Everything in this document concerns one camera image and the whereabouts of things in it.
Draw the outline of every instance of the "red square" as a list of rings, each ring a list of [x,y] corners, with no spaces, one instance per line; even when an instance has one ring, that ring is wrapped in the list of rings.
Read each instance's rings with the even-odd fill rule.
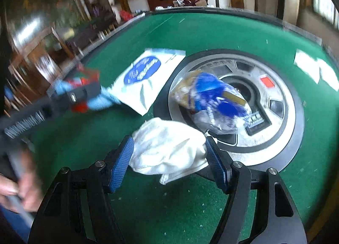
[[[269,77],[265,76],[265,77],[262,77],[260,78],[260,80],[262,81],[262,83],[264,83],[264,85],[266,86],[266,88],[272,88],[274,87],[274,83],[272,80],[270,80]]]

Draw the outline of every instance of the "blue logo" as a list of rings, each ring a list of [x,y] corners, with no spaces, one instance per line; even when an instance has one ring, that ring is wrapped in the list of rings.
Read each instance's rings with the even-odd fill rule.
[[[161,62],[155,56],[140,59],[125,75],[124,84],[129,85],[150,78],[160,68]]]

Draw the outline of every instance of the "green tablecloth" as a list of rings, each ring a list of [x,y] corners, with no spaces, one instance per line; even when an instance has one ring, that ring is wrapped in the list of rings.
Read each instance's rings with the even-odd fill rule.
[[[296,49],[330,63],[322,48],[293,32],[260,21],[217,14],[151,15],[91,56],[88,67],[100,70],[103,86],[133,62],[145,48],[185,50],[186,55],[207,49],[235,49],[258,55],[294,84],[304,104],[305,133],[293,161],[280,173],[309,226],[332,183],[338,162],[338,94],[324,81],[316,84],[293,65]],[[38,171],[46,189],[63,166],[85,168],[122,138],[153,117],[143,117],[127,106],[101,112],[68,113],[39,129],[36,145]],[[227,197],[213,182],[195,174],[162,186],[160,176],[128,169],[122,187],[111,196],[112,207],[128,243],[208,243]],[[241,238],[249,235],[256,192]]]

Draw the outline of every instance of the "human hand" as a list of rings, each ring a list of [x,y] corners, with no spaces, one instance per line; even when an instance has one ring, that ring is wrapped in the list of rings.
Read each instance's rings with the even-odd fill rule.
[[[20,160],[23,170],[18,184],[0,175],[0,204],[8,210],[17,212],[6,196],[18,195],[27,212],[36,212],[42,202],[42,192],[30,151],[23,151]]]

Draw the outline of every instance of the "blue plastic wrapper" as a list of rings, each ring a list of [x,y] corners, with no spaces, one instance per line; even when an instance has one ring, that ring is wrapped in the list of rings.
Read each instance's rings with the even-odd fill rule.
[[[251,109],[243,96],[211,73],[188,72],[170,95],[193,112],[194,123],[204,132],[236,134],[249,122]]]

